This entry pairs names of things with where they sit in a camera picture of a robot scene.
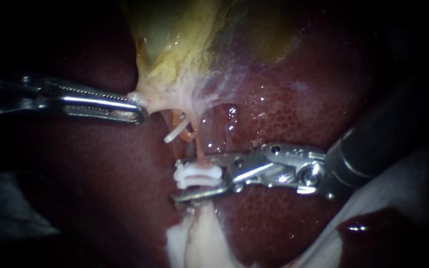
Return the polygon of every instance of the clip applier jaw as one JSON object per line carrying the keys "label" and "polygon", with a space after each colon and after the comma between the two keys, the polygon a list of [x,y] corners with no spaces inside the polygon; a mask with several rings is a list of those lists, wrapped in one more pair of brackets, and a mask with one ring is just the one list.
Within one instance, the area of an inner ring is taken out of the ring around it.
{"label": "clip applier jaw", "polygon": [[123,95],[32,73],[0,80],[0,114],[15,113],[67,115],[135,125],[147,117],[145,107]]}
{"label": "clip applier jaw", "polygon": [[[249,185],[285,187],[301,195],[314,194],[324,176],[324,157],[319,149],[289,143],[267,143],[247,154],[211,155],[212,163],[222,164],[222,183],[206,190],[185,190],[181,196],[172,198],[177,205],[193,205],[221,195],[239,193]],[[184,159],[177,163],[194,161]]]}

